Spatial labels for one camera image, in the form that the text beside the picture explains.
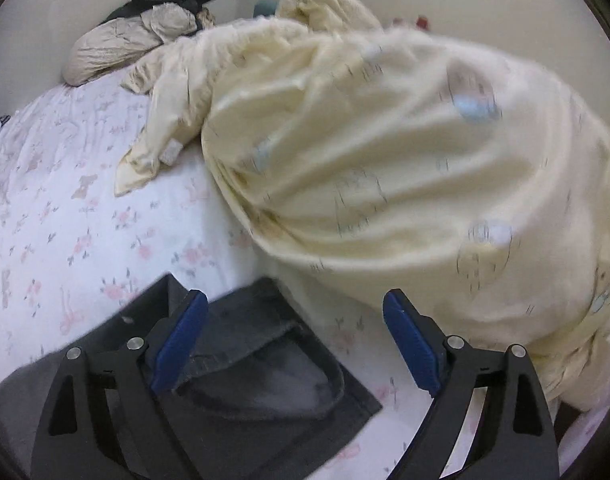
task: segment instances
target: crumpled fabric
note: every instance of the crumpled fabric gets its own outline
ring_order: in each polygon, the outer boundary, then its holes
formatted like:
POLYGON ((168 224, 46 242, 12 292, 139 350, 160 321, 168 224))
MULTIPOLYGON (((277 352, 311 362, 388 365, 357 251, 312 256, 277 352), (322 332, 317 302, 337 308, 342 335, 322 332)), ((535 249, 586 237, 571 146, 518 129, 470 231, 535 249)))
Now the crumpled fabric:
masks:
POLYGON ((196 30, 196 17, 176 4, 162 4, 133 18, 103 23, 74 44, 63 67, 63 79, 81 86, 196 30))
POLYGON ((117 193, 200 132, 271 257, 376 309, 401 288, 473 346, 526 346, 548 400, 597 405, 610 131, 585 102, 540 65, 417 30, 229 27, 136 64, 126 86, 153 89, 152 107, 117 193))
POLYGON ((281 0, 276 16, 217 27, 193 41, 152 52, 134 66, 122 86, 137 94, 151 91, 152 106, 145 128, 118 164, 116 196, 149 182, 160 162, 174 163, 176 156, 169 153, 178 155, 178 144, 198 136, 213 82, 249 41, 265 42, 266 48, 278 52, 286 41, 311 31, 381 29, 379 20, 358 0, 281 0), (179 98, 184 88, 185 97, 179 98))
POLYGON ((281 0, 276 15, 327 32, 383 28, 359 0, 281 0))

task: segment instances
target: teal object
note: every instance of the teal object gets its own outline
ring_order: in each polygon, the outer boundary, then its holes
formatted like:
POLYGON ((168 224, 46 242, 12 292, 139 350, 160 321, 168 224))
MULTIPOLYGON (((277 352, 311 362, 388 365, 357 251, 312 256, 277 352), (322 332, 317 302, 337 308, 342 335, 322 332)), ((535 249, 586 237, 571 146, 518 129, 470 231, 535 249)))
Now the teal object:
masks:
POLYGON ((278 2, 274 0, 258 0, 254 6, 254 17, 258 16, 274 16, 278 2))

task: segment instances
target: cartoon print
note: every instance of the cartoon print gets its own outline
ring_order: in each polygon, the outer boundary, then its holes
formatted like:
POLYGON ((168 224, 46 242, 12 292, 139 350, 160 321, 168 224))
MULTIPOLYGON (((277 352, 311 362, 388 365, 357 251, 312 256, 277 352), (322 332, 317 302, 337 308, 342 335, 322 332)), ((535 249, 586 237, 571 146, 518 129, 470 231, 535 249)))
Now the cartoon print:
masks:
POLYGON ((252 246, 252 237, 247 234, 244 229, 239 229, 238 232, 229 231, 229 247, 239 247, 247 249, 252 246))
POLYGON ((483 121, 501 117, 492 85, 465 63, 458 62, 448 67, 447 93, 441 92, 441 100, 449 97, 464 119, 483 121))
POLYGON ((32 309, 32 317, 36 317, 36 313, 38 312, 38 309, 40 309, 38 295, 40 294, 41 288, 42 283, 37 282, 36 280, 32 280, 30 286, 27 287, 27 293, 25 294, 24 300, 29 303, 29 306, 32 309))
POLYGON ((261 140, 246 154, 239 162, 240 168, 250 173, 264 174, 269 166, 269 158, 272 151, 272 143, 269 138, 261 140))
POLYGON ((378 177, 362 168, 349 171, 334 186, 336 225, 341 237, 364 231, 370 219, 387 208, 387 197, 378 177))
POLYGON ((188 184, 185 184, 189 197, 188 200, 181 204, 183 209, 187 209, 192 204, 209 200, 211 192, 210 187, 204 181, 198 184, 195 178, 191 178, 188 184))
POLYGON ((89 191, 89 187, 95 183, 97 179, 97 174, 83 175, 80 177, 78 189, 75 190, 74 194, 71 196, 72 200, 75 198, 87 198, 87 191, 89 191))
POLYGON ((12 295, 9 290, 9 275, 12 273, 9 269, 4 269, 3 272, 0 273, 0 282, 3 296, 3 309, 9 306, 9 297, 12 295))
POLYGON ((71 297, 69 290, 67 291, 67 299, 65 298, 65 290, 60 288, 60 303, 63 309, 63 319, 60 322, 60 333, 63 335, 69 334, 72 327, 77 323, 85 320, 85 314, 82 310, 74 310, 71 307, 71 297))
POLYGON ((508 264, 514 234, 501 221, 474 224, 456 260, 456 272, 467 281, 471 293, 493 283, 508 264))
POLYGON ((448 171, 450 171, 450 161, 445 157, 437 158, 436 159, 436 169, 440 173, 447 173, 448 171))
POLYGON ((604 306, 610 306, 610 265, 599 262, 596 268, 594 299, 589 309, 592 314, 596 314, 604 306))
POLYGON ((376 62, 377 56, 383 52, 383 47, 379 48, 378 53, 370 52, 363 56, 363 67, 361 68, 361 75, 366 83, 370 83, 375 77, 383 75, 383 68, 376 62))
POLYGON ((329 270, 329 269, 323 263, 323 258, 319 257, 319 260, 317 261, 317 263, 309 264, 309 270, 311 272, 313 272, 314 274, 318 274, 320 272, 325 272, 326 270, 329 270))

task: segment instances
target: gray cloth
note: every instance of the gray cloth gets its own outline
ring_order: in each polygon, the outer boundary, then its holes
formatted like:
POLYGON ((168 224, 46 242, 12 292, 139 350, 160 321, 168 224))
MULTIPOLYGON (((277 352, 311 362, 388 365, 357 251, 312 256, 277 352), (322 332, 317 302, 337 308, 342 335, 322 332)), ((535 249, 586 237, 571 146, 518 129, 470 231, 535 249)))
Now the gray cloth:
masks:
MULTIPOLYGON (((73 345, 89 353, 118 348, 138 331, 149 333, 183 297, 182 286, 165 276, 73 345), (126 316, 133 323, 125 324, 126 316)), ((64 352, 16 370, 0 384, 0 444, 27 474, 64 352)), ((124 458, 144 475, 119 399, 107 398, 124 458)), ((267 279, 211 303, 178 389, 159 403, 206 480, 303 479, 381 409, 267 279)))

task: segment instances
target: pink flower pattern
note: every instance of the pink flower pattern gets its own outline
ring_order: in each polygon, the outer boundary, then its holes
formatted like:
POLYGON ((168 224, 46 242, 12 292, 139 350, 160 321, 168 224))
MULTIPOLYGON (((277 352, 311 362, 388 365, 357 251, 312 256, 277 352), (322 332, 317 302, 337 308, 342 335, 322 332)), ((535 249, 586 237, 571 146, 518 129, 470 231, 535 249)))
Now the pink flower pattern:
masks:
POLYGON ((40 223, 42 224, 51 213, 55 213, 56 211, 58 211, 58 208, 52 207, 51 202, 48 202, 40 213, 40 223))
POLYGON ((390 404, 393 406, 395 412, 399 411, 399 388, 394 381, 394 377, 389 378, 389 384, 383 384, 382 386, 377 387, 373 393, 374 397, 376 397, 383 406, 390 404))
POLYGON ((30 254, 34 254, 34 252, 35 252, 34 248, 32 248, 31 244, 25 245, 25 248, 24 248, 24 250, 22 251, 22 254, 21 254, 21 263, 24 264, 24 262, 27 259, 27 257, 30 254))
POLYGON ((138 213, 128 206, 124 211, 114 211, 112 219, 116 221, 116 230, 128 229, 138 221, 138 213))
POLYGON ((323 467, 331 469, 340 462, 346 462, 352 458, 356 458, 361 453, 361 445, 359 443, 349 444, 343 448, 333 459, 329 460, 323 467))
POLYGON ((93 213, 96 211, 98 204, 99 204, 99 200, 97 198, 91 198, 91 199, 87 200, 85 202, 85 206, 80 208, 78 211, 81 213, 85 213, 85 215, 88 216, 89 213, 93 213))
POLYGON ((336 326, 327 330, 327 342, 333 352, 349 355, 354 348, 356 333, 345 326, 345 318, 336 318, 336 326))
POLYGON ((202 243, 195 244, 189 241, 185 244, 181 254, 174 253, 172 263, 192 278, 196 277, 196 270, 199 267, 215 267, 216 262, 211 258, 211 251, 202 243))
POLYGON ((130 269, 127 269, 125 282, 118 283, 116 278, 109 283, 104 278, 101 281, 101 292, 110 300, 118 301, 120 306, 125 306, 140 293, 138 279, 131 275, 130 269))
POLYGON ((154 227, 150 227, 147 229, 147 231, 145 231, 144 234, 140 235, 140 236, 136 236, 136 241, 132 242, 131 244, 131 249, 136 249, 136 254, 138 254, 138 257, 141 260, 149 260, 153 254, 154 251, 152 250, 151 246, 148 244, 144 244, 143 240, 148 240, 150 238, 153 238, 156 235, 156 228, 154 227))
POLYGON ((67 259, 67 261, 69 262, 69 267, 71 267, 72 264, 74 263, 74 257, 77 256, 77 254, 83 253, 81 256, 81 258, 83 260, 88 258, 89 253, 87 252, 87 250, 91 246, 92 246, 92 235, 89 232, 89 227, 88 227, 87 233, 84 236, 78 237, 78 239, 76 240, 76 245, 74 246, 74 249, 72 250, 73 254, 67 259))
POLYGON ((60 297, 61 303, 63 307, 63 317, 60 322, 60 333, 63 335, 68 335, 74 325, 83 322, 85 320, 85 314, 82 310, 76 309, 74 310, 71 306, 71 298, 69 290, 67 291, 67 298, 65 297, 65 291, 61 287, 60 288, 60 297))
POLYGON ((24 300, 27 301, 29 306, 32 308, 32 317, 35 317, 38 309, 40 309, 38 295, 40 294, 41 288, 42 283, 36 280, 32 280, 30 286, 27 287, 27 293, 25 294, 24 300))

